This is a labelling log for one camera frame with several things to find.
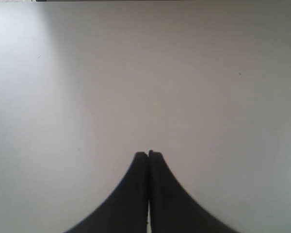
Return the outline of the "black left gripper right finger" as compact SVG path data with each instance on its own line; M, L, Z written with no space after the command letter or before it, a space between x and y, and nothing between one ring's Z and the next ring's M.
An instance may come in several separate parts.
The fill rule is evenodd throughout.
M149 151L150 224L153 233L235 233L181 186L163 155Z

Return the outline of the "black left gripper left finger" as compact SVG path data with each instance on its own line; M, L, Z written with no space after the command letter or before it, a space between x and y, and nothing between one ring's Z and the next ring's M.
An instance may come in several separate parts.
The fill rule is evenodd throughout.
M146 233L148 156L137 152L125 176L106 200L68 233Z

